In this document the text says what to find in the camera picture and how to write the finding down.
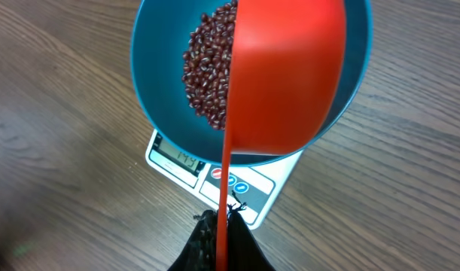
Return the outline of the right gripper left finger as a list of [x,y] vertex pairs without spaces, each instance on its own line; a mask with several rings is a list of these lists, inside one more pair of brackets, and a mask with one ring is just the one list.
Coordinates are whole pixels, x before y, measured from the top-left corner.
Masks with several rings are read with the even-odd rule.
[[193,219],[196,226],[168,271],[215,271],[217,212],[206,210]]

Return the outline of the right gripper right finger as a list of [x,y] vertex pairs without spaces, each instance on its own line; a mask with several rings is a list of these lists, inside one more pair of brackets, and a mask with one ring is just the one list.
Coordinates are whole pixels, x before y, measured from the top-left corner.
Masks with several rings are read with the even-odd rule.
[[239,206],[227,205],[229,208],[227,215],[227,270],[275,271],[240,214],[241,211],[245,210],[247,203],[241,202],[234,190],[231,191],[231,194]]

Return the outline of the orange measuring scoop blue handle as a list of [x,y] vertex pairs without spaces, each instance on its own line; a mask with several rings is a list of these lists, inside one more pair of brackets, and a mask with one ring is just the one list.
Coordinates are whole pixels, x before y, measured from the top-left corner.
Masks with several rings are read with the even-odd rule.
[[283,155],[306,145],[331,107],[345,43],[342,0],[238,3],[222,156],[217,271],[227,270],[231,154]]

